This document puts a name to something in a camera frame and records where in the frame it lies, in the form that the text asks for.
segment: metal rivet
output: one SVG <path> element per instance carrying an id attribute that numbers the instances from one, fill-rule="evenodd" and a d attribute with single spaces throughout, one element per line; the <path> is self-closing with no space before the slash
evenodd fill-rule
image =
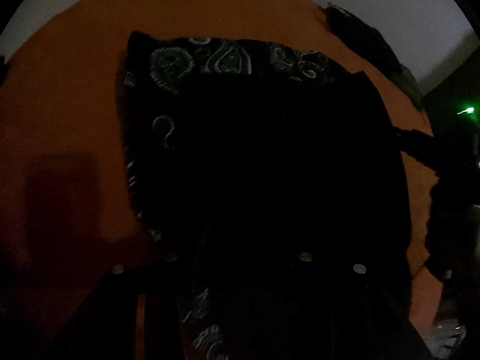
<path id="1" fill-rule="evenodd" d="M 303 252 L 303 253 L 300 253 L 300 256 L 298 256 L 298 258 L 301 261 L 311 261 L 313 259 L 313 256 L 310 253 Z"/>
<path id="2" fill-rule="evenodd" d="M 120 275 L 125 271 L 125 267 L 122 264 L 117 264 L 112 267 L 112 273 L 114 275 Z"/>
<path id="3" fill-rule="evenodd" d="M 178 255 L 174 252 L 167 253 L 165 256 L 165 260 L 167 261 L 176 261 L 178 259 Z"/>
<path id="4" fill-rule="evenodd" d="M 358 274 L 364 274 L 367 271 L 367 268 L 363 264 L 355 264 L 353 270 Z"/>

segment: black fabric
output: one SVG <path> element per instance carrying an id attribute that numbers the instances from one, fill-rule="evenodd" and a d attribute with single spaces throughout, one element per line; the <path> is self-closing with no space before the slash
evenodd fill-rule
<path id="1" fill-rule="evenodd" d="M 355 54 L 375 66 L 393 84 L 397 85 L 412 104 L 423 109 L 422 93 L 412 72 L 399 61 L 380 31 L 370 27 L 346 9 L 328 4 L 325 9 L 332 33 Z"/>
<path id="2" fill-rule="evenodd" d="M 478 138 L 431 137 L 416 130 L 395 129 L 399 148 L 433 169 L 439 177 L 431 191 L 432 205 L 425 246 L 425 266 L 449 288 L 480 288 L 476 258 L 480 203 Z"/>
<path id="3" fill-rule="evenodd" d="M 355 347 L 369 358 L 375 345 L 359 337 L 371 337 L 370 308 L 349 306 L 366 286 L 393 294 L 404 315 L 388 326 L 402 330 L 407 183 L 364 73 L 273 43 L 138 32 L 125 69 L 132 207 L 190 283 L 184 346 L 217 360 L 314 357 L 319 346 L 330 358 L 343 331 L 333 358 Z M 349 315 L 363 321 L 356 333 Z"/>
<path id="4" fill-rule="evenodd" d="M 124 277 L 106 274 L 42 359 L 133 359 L 137 292 Z"/>

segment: paisley pattern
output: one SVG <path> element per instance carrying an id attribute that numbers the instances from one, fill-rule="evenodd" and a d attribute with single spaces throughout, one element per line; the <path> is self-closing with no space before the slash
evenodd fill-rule
<path id="1" fill-rule="evenodd" d="M 212 38 L 189 38 L 189 42 L 197 45 L 208 44 Z"/>
<path id="2" fill-rule="evenodd" d="M 181 324 L 188 330 L 192 330 L 200 320 L 208 315 L 210 299 L 208 288 L 200 295 L 189 298 L 178 298 L 178 315 Z M 220 327 L 217 324 L 203 329 L 193 339 L 192 345 L 198 351 L 198 358 L 206 360 L 228 360 L 229 356 L 221 352 L 223 343 Z"/>
<path id="3" fill-rule="evenodd" d="M 169 40 L 152 39 L 157 48 L 150 57 L 150 75 L 160 87 L 178 95 L 182 79 L 198 66 L 201 73 L 251 75 L 252 62 L 244 44 L 255 40 L 229 40 L 217 38 L 178 38 Z M 263 43 L 263 53 L 256 53 L 257 71 L 265 74 L 269 69 L 294 81 L 315 79 L 320 83 L 332 83 L 344 70 L 334 61 L 318 51 L 297 51 L 277 43 Z M 127 73 L 124 84 L 135 86 L 133 73 Z"/>
<path id="4" fill-rule="evenodd" d="M 155 50 L 150 58 L 150 76 L 160 88 L 175 95 L 183 76 L 195 65 L 189 52 L 180 47 L 161 47 Z"/>
<path id="5" fill-rule="evenodd" d="M 152 134 L 157 138 L 160 147 L 170 149 L 167 138 L 173 132 L 175 123 L 169 116 L 162 115 L 157 117 L 152 123 Z"/>
<path id="6" fill-rule="evenodd" d="M 148 228 L 146 233 L 153 239 L 153 241 L 161 241 L 162 240 L 162 233 L 158 229 Z"/>
<path id="7" fill-rule="evenodd" d="M 251 60 L 245 49 L 238 43 L 222 39 L 220 48 L 202 67 L 203 73 L 251 74 Z"/>
<path id="8" fill-rule="evenodd" d="M 320 78 L 324 83 L 331 81 L 327 74 L 330 60 L 318 51 L 302 52 L 272 43 L 270 61 L 276 71 L 289 75 L 293 80 Z"/>

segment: green light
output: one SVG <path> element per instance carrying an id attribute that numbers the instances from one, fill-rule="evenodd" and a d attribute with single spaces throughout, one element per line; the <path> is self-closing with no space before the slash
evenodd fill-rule
<path id="1" fill-rule="evenodd" d="M 473 114 L 473 112 L 475 111 L 475 108 L 474 107 L 469 107 L 467 109 L 464 109 L 462 112 L 459 112 L 457 115 L 460 115 L 464 112 L 466 112 L 467 114 Z"/>

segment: dark clothing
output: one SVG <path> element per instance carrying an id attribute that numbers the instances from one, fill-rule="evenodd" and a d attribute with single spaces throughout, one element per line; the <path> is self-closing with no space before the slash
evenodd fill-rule
<path id="1" fill-rule="evenodd" d="M 407 318 L 403 163 L 364 73 L 138 32 L 125 68 L 132 207 L 166 260 L 121 274 L 148 294 L 146 359 L 431 358 Z"/>
<path id="2" fill-rule="evenodd" d="M 375 66 L 407 95 L 418 110 L 423 95 L 412 72 L 402 65 L 380 31 L 370 27 L 346 9 L 329 4 L 325 9 L 332 33 L 355 54 Z"/>

